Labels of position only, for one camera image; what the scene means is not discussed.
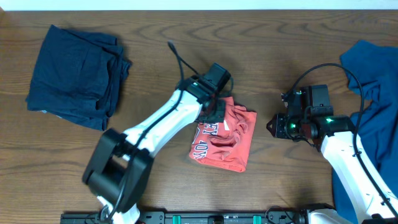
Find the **folded dark blue fabric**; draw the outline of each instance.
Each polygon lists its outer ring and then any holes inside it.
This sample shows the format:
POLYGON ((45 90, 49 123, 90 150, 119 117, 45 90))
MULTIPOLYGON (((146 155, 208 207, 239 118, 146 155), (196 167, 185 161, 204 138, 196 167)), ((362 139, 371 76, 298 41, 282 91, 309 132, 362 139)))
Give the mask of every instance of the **folded dark blue fabric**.
MULTIPOLYGON (((398 194, 398 48, 378 47, 359 41, 341 56, 344 67, 351 70, 363 87, 365 99, 372 100, 364 111, 359 135, 366 154, 392 192, 398 194)), ((346 74, 348 87, 356 94, 355 80, 346 74)), ((351 116, 354 124, 358 114, 351 116)), ((354 208, 333 171, 333 196, 339 215, 357 223, 354 208)))
POLYGON ((112 35, 51 25, 34 68, 27 108, 105 130, 130 66, 112 35))

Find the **white wall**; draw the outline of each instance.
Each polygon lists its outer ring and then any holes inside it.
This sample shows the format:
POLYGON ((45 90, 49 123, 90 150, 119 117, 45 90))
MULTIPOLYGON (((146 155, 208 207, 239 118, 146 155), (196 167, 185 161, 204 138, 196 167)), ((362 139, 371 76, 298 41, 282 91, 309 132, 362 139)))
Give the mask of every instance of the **white wall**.
POLYGON ((398 0, 0 0, 20 10, 398 9, 398 0))

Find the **red cloth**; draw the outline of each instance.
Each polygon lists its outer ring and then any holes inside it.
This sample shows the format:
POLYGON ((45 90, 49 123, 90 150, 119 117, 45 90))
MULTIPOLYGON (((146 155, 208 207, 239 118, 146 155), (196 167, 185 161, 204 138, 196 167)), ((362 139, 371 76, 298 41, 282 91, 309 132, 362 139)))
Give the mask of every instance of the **red cloth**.
POLYGON ((248 163, 256 112, 226 102, 224 123, 198 124, 189 156, 201 164, 244 172, 248 163))

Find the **brown tabletop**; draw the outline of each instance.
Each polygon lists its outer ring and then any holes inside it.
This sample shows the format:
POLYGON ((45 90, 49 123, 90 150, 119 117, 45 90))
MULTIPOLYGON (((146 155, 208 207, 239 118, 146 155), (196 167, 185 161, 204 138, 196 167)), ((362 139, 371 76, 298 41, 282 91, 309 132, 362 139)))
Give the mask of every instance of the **brown tabletop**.
MULTIPOLYGON (((32 71, 50 24, 119 37, 134 62, 108 127, 123 131, 171 96, 180 55, 206 72, 213 62, 235 80, 236 102, 257 111, 247 171, 199 165, 188 157, 191 124, 155 160, 141 207, 260 211, 271 205, 333 204, 331 167, 305 142, 274 139, 266 123, 284 106, 280 93, 306 69, 358 40, 398 45, 397 11, 6 12, 0 21, 0 223, 59 223, 65 211, 101 207, 81 175, 102 132, 27 111, 32 71)), ((359 108, 338 68, 314 71, 300 86, 327 84, 335 114, 359 108)))

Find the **blue cloth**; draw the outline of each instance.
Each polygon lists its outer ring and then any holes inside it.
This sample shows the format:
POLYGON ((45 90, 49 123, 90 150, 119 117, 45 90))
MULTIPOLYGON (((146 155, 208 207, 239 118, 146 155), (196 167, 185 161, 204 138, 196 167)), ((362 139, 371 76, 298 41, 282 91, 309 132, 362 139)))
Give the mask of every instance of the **blue cloth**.
POLYGON ((115 37, 52 25, 37 57, 27 108, 105 130, 130 66, 115 37))
MULTIPOLYGON (((358 77, 365 99, 372 100, 359 127, 364 150, 387 186, 398 195, 398 48, 378 47, 361 40, 340 59, 358 77)), ((359 94, 355 80, 346 75, 350 90, 359 94)), ((353 114, 351 120, 356 124, 358 114, 353 114)), ((333 196, 338 214, 357 223, 354 208, 335 171, 333 196)))

